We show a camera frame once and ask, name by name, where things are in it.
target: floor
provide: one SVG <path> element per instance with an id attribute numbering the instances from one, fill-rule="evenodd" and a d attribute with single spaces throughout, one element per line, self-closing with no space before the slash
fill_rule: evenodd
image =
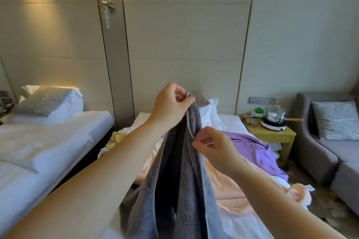
<path id="1" fill-rule="evenodd" d="M 348 239 L 359 239 L 359 217 L 339 200 L 329 188 L 319 186 L 302 167 L 291 160 L 289 160 L 286 173 L 289 175 L 290 184 L 310 184 L 316 189 L 311 192 L 312 204 L 308 206 L 314 215 Z"/>

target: pot lid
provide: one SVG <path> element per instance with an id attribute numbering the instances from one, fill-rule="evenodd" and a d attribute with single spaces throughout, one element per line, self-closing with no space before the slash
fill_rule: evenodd
<path id="1" fill-rule="evenodd" d="M 279 105 L 268 106 L 267 111 L 273 112 L 275 114 L 285 114 L 286 113 L 286 111 L 283 108 L 281 108 L 281 106 L 279 106 Z"/>

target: purple shirt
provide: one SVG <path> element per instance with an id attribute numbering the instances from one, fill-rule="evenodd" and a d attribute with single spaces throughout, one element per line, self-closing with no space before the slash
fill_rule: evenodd
<path id="1" fill-rule="evenodd" d="M 266 142 L 247 134 L 230 133 L 228 131 L 222 131 L 222 133 L 230 137 L 240 155 L 266 173 L 288 181 L 288 175 L 278 167 L 275 156 Z"/>

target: stainless steel pot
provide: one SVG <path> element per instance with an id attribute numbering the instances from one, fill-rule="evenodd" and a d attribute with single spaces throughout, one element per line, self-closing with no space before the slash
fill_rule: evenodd
<path id="1" fill-rule="evenodd" d="M 272 123 L 281 124 L 284 122 L 286 111 L 279 105 L 268 106 L 265 112 L 265 118 Z"/>

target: white bedsheet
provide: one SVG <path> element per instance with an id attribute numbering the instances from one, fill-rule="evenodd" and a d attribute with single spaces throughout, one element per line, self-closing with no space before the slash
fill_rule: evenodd
<path id="1" fill-rule="evenodd" d="M 239 116 L 230 114 L 218 114 L 222 124 L 225 128 L 217 128 L 218 130 L 229 131 L 233 133 L 248 134 L 248 132 Z M 290 187 L 290 185 L 282 178 L 271 176 L 277 183 Z M 225 210 L 218 209 L 219 215 L 222 221 L 224 231 L 230 235 L 233 239 L 273 239 L 273 236 L 268 231 L 263 222 L 256 214 L 253 215 L 234 215 Z M 118 239 L 124 238 L 121 235 L 119 225 L 115 225 L 114 222 L 110 224 L 101 239 Z"/>
<path id="2" fill-rule="evenodd" d="M 113 118 L 109 112 L 88 111 L 61 124 L 74 132 L 90 135 L 93 144 L 83 143 L 77 149 L 57 149 L 39 173 L 34 174 L 10 163 L 0 162 L 0 237 L 34 206 L 44 199 L 84 155 L 110 130 Z"/>

